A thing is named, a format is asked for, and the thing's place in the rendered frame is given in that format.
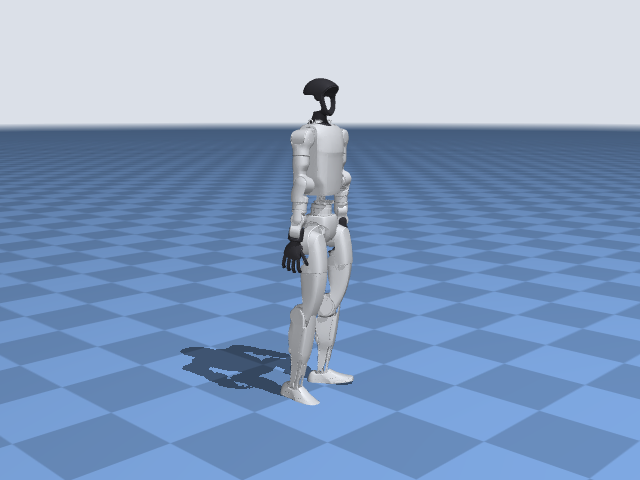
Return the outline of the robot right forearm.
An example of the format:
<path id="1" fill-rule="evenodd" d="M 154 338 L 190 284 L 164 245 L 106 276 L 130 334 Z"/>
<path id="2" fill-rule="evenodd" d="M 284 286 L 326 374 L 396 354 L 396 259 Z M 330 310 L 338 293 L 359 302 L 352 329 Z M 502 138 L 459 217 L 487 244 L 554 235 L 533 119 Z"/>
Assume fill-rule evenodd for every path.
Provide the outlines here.
<path id="1" fill-rule="evenodd" d="M 292 210 L 293 215 L 290 219 L 291 226 L 289 235 L 292 238 L 299 239 L 301 228 L 304 228 L 307 222 L 307 217 L 305 215 L 307 211 L 305 210 L 307 210 L 307 203 L 309 198 L 307 197 L 307 195 L 304 195 L 305 189 L 305 179 L 302 177 L 296 178 L 291 191 L 291 202 L 293 202 L 292 209 L 294 210 Z"/>

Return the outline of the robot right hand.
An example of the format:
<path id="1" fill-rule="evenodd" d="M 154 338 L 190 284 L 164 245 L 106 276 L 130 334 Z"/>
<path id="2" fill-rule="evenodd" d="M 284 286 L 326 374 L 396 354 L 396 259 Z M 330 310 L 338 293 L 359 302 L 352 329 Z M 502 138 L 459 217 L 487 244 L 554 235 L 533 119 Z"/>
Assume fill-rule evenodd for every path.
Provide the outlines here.
<path id="1" fill-rule="evenodd" d="M 289 228 L 289 230 L 290 230 L 290 228 Z M 290 237 L 290 235 L 288 234 L 288 240 L 289 240 L 290 242 L 287 244 L 287 246 L 285 247 L 285 250 L 284 250 L 284 256 L 283 256 L 283 260 L 282 260 L 282 267 L 283 267 L 283 268 L 286 268 L 286 266 L 287 266 L 287 270 L 288 270 L 288 271 L 291 271 L 291 269 L 292 269 L 292 272 L 293 272 L 293 273 L 296 273 L 296 271 L 295 271 L 295 260 L 297 260 L 297 261 L 296 261 L 297 271 L 298 271 L 299 273 L 301 273 L 301 272 L 302 272 L 302 271 L 301 271 L 301 269 L 300 269 L 300 259 L 301 259 L 301 256 L 302 256 L 302 258 L 303 258 L 303 260 L 304 260 L 305 265 L 306 265 L 306 266 L 308 266 L 308 265 L 309 265 L 309 264 L 308 264 L 308 261 L 307 261 L 307 259 L 306 259 L 306 257 L 305 257 L 305 255 L 304 255 L 304 253 L 303 253 L 303 251 L 302 251 L 302 250 L 303 250 L 303 247 L 302 247 L 302 245 L 300 244 L 300 242 L 302 242 L 302 241 L 303 241 L 303 236 L 304 236 L 304 228 L 301 228 L 301 231 L 300 231 L 300 237 L 299 237 L 299 239 L 297 239 L 297 238 L 292 238 L 292 237 Z M 286 258 L 287 258 L 287 257 L 288 257 L 288 259 L 287 259 L 287 265 L 285 266 Z M 292 259 L 292 265 L 291 265 L 291 269 L 290 269 L 290 262 L 291 262 L 291 259 Z"/>

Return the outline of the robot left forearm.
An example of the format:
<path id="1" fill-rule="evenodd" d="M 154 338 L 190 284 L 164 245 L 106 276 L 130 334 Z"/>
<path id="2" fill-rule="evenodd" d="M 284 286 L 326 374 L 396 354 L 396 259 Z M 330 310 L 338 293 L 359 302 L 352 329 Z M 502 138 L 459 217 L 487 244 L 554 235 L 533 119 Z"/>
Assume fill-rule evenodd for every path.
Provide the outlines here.
<path id="1" fill-rule="evenodd" d="M 345 217 L 347 219 L 347 224 L 348 224 L 348 217 L 347 217 L 347 212 L 348 212 L 348 200 L 347 200 L 347 195 L 349 193 L 349 185 L 340 188 L 340 193 L 334 195 L 334 212 L 337 215 L 337 220 L 338 220 L 338 224 L 339 224 L 339 219 L 341 217 Z"/>

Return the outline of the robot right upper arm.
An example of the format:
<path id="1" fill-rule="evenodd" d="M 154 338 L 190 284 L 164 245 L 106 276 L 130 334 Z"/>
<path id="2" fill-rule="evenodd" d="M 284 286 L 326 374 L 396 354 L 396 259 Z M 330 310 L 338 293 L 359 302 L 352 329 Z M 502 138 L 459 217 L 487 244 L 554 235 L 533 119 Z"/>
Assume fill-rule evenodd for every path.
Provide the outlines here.
<path id="1" fill-rule="evenodd" d="M 304 194 L 309 194 L 315 187 L 314 181 L 306 175 L 309 167 L 310 148 L 314 144 L 314 129 L 295 130 L 291 134 L 290 141 L 293 149 L 293 184 L 296 178 L 304 178 L 306 181 Z"/>

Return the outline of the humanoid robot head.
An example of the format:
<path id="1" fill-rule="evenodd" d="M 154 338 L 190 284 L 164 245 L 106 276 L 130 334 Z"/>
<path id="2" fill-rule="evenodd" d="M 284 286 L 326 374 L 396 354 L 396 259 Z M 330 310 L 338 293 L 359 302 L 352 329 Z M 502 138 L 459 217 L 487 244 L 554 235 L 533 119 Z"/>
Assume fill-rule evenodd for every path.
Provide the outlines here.
<path id="1" fill-rule="evenodd" d="M 313 122 L 315 120 L 322 120 L 323 121 L 322 123 L 317 123 L 317 124 L 331 126 L 331 124 L 327 122 L 327 116 L 332 116 L 335 111 L 335 96 L 338 90 L 339 90 L 339 87 L 337 84 L 324 78 L 313 79 L 306 84 L 303 90 L 303 94 L 313 95 L 315 100 L 319 101 L 321 105 L 320 111 L 313 112 L 313 116 L 312 116 Z M 326 96 L 329 97 L 331 101 L 331 107 L 329 110 L 327 109 L 325 100 L 324 100 L 324 97 Z M 312 124 L 312 121 L 310 121 L 310 124 Z"/>

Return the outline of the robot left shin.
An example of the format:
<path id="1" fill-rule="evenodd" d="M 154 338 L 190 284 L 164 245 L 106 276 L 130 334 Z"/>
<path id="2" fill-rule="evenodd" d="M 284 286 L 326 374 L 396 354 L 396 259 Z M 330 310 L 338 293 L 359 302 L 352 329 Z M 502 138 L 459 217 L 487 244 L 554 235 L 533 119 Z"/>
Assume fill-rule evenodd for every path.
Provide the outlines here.
<path id="1" fill-rule="evenodd" d="M 318 317 L 316 318 L 315 342 L 318 345 L 318 374 L 328 372 L 328 364 L 332 353 L 331 349 L 333 349 L 336 339 L 340 304 L 337 313 L 335 311 L 330 316 L 321 316 L 318 314 Z M 324 371 L 325 363 L 326 367 Z M 319 370 L 321 370 L 322 373 L 319 373 Z"/>

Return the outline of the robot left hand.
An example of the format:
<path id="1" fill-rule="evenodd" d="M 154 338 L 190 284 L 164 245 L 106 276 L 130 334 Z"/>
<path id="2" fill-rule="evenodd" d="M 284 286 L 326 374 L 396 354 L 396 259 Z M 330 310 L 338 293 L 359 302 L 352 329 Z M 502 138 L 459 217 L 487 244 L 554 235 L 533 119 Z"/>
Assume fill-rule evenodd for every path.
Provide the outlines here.
<path id="1" fill-rule="evenodd" d="M 348 227 L 348 226 L 347 226 L 347 219 L 346 219 L 345 217 L 341 217 L 341 218 L 339 219 L 339 224 L 340 224 L 340 225 L 342 225 L 342 226 L 344 226 L 344 227 Z M 332 250 L 334 250 L 334 249 L 335 249 L 335 247 L 334 247 Z M 329 253 L 329 252 L 331 252 L 331 250 L 329 250 L 329 251 L 328 251 L 328 253 Z M 330 256 L 330 255 L 329 255 L 329 256 Z"/>

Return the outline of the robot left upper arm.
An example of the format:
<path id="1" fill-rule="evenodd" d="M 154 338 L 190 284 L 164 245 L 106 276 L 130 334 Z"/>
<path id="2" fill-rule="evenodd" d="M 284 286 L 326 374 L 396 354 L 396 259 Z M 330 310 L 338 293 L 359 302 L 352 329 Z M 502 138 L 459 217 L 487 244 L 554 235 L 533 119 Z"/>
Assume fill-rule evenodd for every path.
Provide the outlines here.
<path id="1" fill-rule="evenodd" d="M 349 185 L 351 183 L 351 175 L 344 170 L 344 165 L 346 163 L 346 152 L 347 152 L 347 144 L 348 144 L 348 140 L 349 140 L 349 135 L 347 130 L 342 129 L 342 133 L 343 133 L 343 141 L 344 141 L 344 154 L 343 154 L 343 171 L 342 171 L 342 183 L 341 183 L 341 188 L 345 187 L 347 185 Z"/>

